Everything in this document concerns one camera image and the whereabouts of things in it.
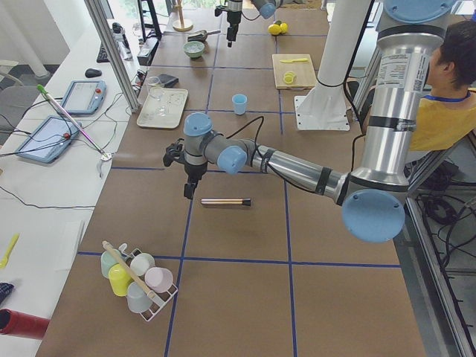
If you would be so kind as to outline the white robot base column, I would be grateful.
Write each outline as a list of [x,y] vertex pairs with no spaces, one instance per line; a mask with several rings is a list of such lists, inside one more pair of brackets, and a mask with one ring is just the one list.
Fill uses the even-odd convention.
[[335,3],[315,87],[307,96],[295,98],[299,130],[350,129],[344,87],[372,6],[371,0],[340,0]]

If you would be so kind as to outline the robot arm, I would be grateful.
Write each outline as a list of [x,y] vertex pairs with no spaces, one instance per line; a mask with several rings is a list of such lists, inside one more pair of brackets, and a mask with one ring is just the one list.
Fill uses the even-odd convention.
[[[251,3],[258,10],[259,15],[264,19],[269,19],[274,15],[277,8],[285,4],[291,4],[292,1],[286,0],[251,0]],[[228,22],[226,39],[227,46],[232,47],[237,39],[239,24],[242,19],[242,0],[224,1],[215,7],[215,16],[220,16],[223,12],[227,13],[226,18]]]
[[235,174],[244,166],[274,174],[307,193],[331,198],[341,207],[346,229],[365,242],[386,242],[405,224],[404,204],[409,182],[405,158],[431,53],[443,42],[452,1],[385,1],[378,24],[380,54],[376,91],[362,157],[350,157],[349,125],[344,88],[347,69],[367,24],[370,1],[338,1],[324,46],[315,87],[296,97],[300,130],[317,130],[311,162],[254,139],[231,139],[213,129],[203,113],[188,115],[184,135],[168,146],[164,164],[184,166],[184,195],[192,198],[209,164]]

